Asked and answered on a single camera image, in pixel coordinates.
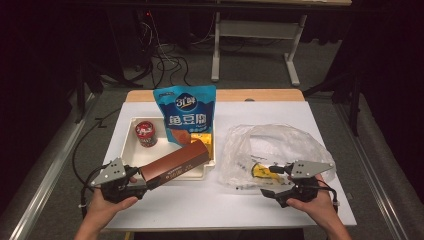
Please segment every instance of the transparent plastic bag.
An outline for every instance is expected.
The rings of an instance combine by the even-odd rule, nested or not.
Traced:
[[[296,160],[332,163],[322,173],[326,181],[335,177],[336,165],[331,154],[309,133],[288,125],[239,125],[230,128],[220,163],[221,184],[234,190],[257,190],[287,185],[287,178],[253,177],[255,164],[284,166]]]

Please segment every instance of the white tray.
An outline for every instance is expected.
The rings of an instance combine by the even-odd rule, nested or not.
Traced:
[[[142,121],[151,122],[156,130],[156,137],[158,142],[150,148],[141,146],[135,133],[135,127]],[[215,156],[215,141],[213,140],[213,156]],[[124,164],[128,164],[131,167],[141,167],[147,165],[165,155],[168,155],[175,150],[181,148],[176,143],[168,142],[165,132],[165,126],[163,118],[160,117],[134,117],[131,118],[127,137],[125,139],[124,147],[122,149],[121,158]],[[184,173],[183,175],[175,178],[175,180],[202,180],[206,176],[207,172],[211,171],[215,167],[215,157],[209,162],[200,165],[192,170]]]

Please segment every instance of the white table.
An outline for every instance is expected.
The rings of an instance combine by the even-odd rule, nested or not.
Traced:
[[[162,117],[155,102],[125,102],[122,106],[105,163],[120,156],[133,117]],[[288,124],[323,140],[305,101],[217,102],[215,141],[217,166],[203,181],[171,181],[148,191],[136,205],[120,212],[106,229],[115,231],[228,230],[296,228],[315,225],[304,213],[281,208],[260,193],[229,194],[217,182],[219,159],[227,130],[239,124]],[[345,225],[356,225],[339,179],[328,184],[336,189],[339,216]]]

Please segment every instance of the plastic bag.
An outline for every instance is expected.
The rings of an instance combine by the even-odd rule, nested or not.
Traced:
[[[192,133],[212,133],[216,87],[173,86],[155,89],[155,101],[164,116],[169,142],[191,143]]]
[[[256,164],[284,166],[295,160],[332,163],[334,168],[322,176],[326,181],[335,177],[331,154],[309,133],[288,125],[239,125],[227,134],[218,180],[235,190],[287,185],[287,178],[253,177],[252,169]]]

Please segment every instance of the soda can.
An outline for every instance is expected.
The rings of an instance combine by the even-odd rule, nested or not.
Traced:
[[[135,127],[135,133],[143,147],[153,147],[158,142],[155,127],[149,121],[143,121],[137,124]]]

